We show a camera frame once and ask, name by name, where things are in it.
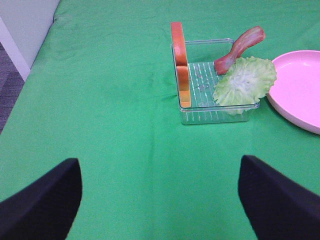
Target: gray carpet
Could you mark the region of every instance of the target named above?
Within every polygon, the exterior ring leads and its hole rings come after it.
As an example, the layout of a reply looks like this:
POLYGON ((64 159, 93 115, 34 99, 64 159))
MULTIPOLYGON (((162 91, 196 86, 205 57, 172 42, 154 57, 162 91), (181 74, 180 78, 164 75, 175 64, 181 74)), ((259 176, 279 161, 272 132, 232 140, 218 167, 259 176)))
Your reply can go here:
POLYGON ((0 43, 0 134, 25 82, 0 43))

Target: pink plate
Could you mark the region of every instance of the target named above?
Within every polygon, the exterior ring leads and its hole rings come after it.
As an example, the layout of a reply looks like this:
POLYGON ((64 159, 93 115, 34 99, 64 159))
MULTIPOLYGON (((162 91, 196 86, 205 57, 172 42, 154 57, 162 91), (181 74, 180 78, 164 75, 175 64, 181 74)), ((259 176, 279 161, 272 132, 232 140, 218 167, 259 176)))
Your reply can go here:
POLYGON ((291 51, 272 62, 277 80, 269 102, 293 124, 320 134, 320 51, 291 51))

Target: lettuce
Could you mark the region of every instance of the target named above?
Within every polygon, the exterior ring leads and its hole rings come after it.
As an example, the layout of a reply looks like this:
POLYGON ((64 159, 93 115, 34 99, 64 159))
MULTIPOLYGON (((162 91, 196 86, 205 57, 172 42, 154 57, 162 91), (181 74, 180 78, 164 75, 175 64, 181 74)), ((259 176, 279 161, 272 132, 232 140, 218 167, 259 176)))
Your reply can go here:
POLYGON ((269 92, 276 79, 272 61, 239 57, 215 86, 213 98, 220 106, 255 104, 269 92))

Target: toy bacon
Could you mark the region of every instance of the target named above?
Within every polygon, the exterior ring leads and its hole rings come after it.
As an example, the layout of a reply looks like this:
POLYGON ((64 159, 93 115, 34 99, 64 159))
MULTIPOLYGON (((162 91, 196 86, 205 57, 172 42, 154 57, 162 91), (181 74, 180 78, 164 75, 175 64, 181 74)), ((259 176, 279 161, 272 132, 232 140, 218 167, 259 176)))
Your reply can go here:
POLYGON ((255 26, 245 31, 232 45, 230 52, 214 61, 215 71, 225 74, 237 58, 249 47, 260 43, 266 38, 265 31, 260 26, 255 26))

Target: clear plastic container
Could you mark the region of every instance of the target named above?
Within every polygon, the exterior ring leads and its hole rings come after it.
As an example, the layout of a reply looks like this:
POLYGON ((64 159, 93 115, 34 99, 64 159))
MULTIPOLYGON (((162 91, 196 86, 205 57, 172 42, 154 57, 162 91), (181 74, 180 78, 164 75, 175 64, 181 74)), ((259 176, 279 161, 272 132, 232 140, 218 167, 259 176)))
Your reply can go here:
POLYGON ((191 95, 190 107, 182 107, 180 103, 175 53, 171 46, 182 124, 244 122, 249 120, 252 110, 260 106, 259 103, 218 105, 213 99, 215 86, 223 78, 223 75, 216 73, 214 60, 226 55, 233 43, 234 41, 230 38, 185 42, 191 95))

